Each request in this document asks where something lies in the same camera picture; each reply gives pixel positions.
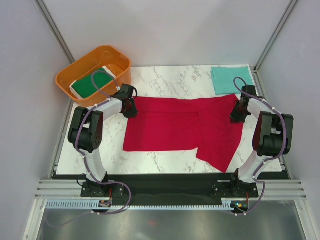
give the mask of gray wall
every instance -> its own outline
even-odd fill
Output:
[[[67,109],[55,75],[68,65],[32,0],[0,7],[0,239],[22,239]]]
[[[301,179],[320,224],[320,1],[299,1],[259,72],[267,99],[294,116],[292,148],[285,158]]]
[[[290,0],[44,0],[72,55],[113,45],[133,66],[255,65]]]

